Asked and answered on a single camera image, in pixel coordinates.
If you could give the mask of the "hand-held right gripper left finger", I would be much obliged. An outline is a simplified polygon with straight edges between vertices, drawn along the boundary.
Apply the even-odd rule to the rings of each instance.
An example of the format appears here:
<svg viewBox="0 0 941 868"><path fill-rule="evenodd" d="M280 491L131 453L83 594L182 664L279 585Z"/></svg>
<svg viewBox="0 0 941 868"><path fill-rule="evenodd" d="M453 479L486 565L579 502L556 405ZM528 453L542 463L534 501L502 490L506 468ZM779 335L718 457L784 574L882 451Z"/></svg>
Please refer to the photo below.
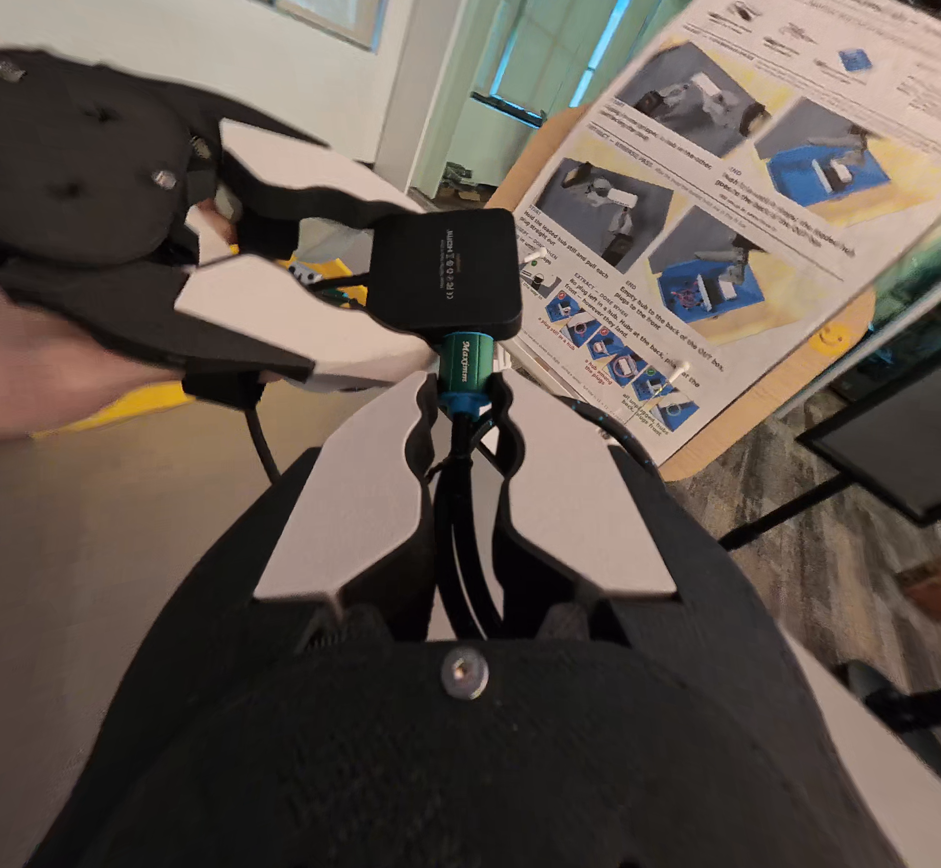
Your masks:
<svg viewBox="0 0 941 868"><path fill-rule="evenodd" d="M261 602L394 604L433 582L426 474L438 387L412 373L323 443L255 587Z"/></svg>

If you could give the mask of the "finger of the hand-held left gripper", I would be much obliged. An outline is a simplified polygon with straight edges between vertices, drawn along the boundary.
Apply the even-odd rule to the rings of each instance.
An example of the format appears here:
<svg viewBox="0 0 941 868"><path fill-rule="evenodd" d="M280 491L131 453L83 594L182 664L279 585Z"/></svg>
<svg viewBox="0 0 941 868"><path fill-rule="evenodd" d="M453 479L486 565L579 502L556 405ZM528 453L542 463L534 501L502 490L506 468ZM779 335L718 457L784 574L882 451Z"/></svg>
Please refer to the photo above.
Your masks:
<svg viewBox="0 0 941 868"><path fill-rule="evenodd" d="M421 338L393 331L364 310L324 303L288 270L254 255L196 268L174 309L312 360L301 385L312 392L395 386L437 362Z"/></svg>
<svg viewBox="0 0 941 868"><path fill-rule="evenodd" d="M327 146L230 119L221 121L220 136L219 177L243 216L371 229L388 217L426 214L373 170Z"/></svg>

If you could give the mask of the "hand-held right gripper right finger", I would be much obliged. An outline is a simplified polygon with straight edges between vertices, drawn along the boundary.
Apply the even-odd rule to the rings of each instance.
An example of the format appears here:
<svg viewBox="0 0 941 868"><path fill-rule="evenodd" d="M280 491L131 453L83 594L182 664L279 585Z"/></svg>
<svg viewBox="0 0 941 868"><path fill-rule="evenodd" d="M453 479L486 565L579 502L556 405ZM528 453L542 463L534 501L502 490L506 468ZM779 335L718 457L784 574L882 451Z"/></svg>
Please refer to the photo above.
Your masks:
<svg viewBox="0 0 941 868"><path fill-rule="evenodd" d="M665 599L676 582L604 427L604 416L523 376L500 376L505 512L515 537L565 576L615 597Z"/></svg>

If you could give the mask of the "black square adapter hub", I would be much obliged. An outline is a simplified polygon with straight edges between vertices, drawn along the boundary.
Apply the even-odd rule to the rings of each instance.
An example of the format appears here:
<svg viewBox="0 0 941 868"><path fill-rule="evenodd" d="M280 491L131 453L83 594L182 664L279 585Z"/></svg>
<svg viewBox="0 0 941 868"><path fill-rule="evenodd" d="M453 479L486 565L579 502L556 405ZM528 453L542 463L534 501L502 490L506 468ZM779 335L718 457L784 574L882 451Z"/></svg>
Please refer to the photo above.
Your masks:
<svg viewBox="0 0 941 868"><path fill-rule="evenodd" d="M520 333L520 251L511 212L387 216L372 235L365 310L376 321L432 345L453 333L496 341Z"/></svg>

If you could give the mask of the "braided hdmi cable green plugs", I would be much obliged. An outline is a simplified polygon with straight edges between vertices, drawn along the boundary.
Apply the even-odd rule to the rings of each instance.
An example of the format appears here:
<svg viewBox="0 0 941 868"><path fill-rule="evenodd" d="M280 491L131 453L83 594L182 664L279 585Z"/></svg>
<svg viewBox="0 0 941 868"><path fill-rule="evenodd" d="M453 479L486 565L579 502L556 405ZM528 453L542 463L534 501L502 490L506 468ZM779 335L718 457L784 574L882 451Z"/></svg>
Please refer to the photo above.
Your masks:
<svg viewBox="0 0 941 868"><path fill-rule="evenodd" d="M454 332L439 349L439 404L452 424L451 446L426 479L439 477L433 499L436 579L459 639L500 639L504 632L480 560L471 488L472 454L495 426L486 411L495 348L484 333Z"/></svg>

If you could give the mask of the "yellow plastic bin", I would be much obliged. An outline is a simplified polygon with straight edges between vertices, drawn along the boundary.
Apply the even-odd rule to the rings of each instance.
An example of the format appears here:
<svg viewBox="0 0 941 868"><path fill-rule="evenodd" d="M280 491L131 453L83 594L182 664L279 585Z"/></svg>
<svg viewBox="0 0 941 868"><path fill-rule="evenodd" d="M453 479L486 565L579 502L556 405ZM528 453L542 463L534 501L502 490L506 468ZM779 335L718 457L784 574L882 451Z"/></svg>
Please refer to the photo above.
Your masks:
<svg viewBox="0 0 941 868"><path fill-rule="evenodd" d="M353 276L347 265L340 259L323 263L308 263L293 255L289 260L277 261L276 263L289 271L305 288L322 279L349 279ZM125 394L94 415L58 429L33 433L32 437L39 439L53 434L74 434L89 431L136 416L171 410L191 404L194 401L194 397L184 392L182 384L177 382L158 383Z"/></svg>

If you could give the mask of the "person's left hand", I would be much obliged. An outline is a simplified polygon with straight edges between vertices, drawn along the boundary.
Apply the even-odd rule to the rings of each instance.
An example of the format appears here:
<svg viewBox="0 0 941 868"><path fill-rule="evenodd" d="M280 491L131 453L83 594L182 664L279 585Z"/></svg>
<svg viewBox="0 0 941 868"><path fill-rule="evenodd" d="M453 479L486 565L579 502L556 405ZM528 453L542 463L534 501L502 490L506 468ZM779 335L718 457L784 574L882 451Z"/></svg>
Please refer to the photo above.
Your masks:
<svg viewBox="0 0 941 868"><path fill-rule="evenodd" d="M109 351L83 328L1 294L1 440L56 431L182 373Z"/></svg>

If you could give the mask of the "black monitor on stand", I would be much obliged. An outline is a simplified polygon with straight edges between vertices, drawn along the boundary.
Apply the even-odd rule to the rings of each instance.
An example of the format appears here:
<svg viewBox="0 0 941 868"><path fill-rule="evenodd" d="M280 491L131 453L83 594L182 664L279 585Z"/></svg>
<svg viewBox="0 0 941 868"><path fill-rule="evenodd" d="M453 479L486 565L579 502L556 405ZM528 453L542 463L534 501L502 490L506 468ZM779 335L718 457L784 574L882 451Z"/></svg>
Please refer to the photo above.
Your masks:
<svg viewBox="0 0 941 868"><path fill-rule="evenodd" d="M919 527L940 517L940 357L801 434L835 470L829 480L720 538L732 552L838 493L859 486Z"/></svg>

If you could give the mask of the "printed instruction sheet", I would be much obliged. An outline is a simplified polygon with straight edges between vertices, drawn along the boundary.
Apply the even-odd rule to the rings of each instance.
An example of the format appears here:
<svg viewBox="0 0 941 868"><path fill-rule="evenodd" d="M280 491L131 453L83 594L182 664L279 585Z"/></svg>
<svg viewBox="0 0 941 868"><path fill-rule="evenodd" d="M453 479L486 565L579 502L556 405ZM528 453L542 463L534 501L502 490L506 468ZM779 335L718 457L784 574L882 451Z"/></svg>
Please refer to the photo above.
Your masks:
<svg viewBox="0 0 941 868"><path fill-rule="evenodd" d="M516 208L521 359L674 458L939 223L939 15L693 0Z"/></svg>

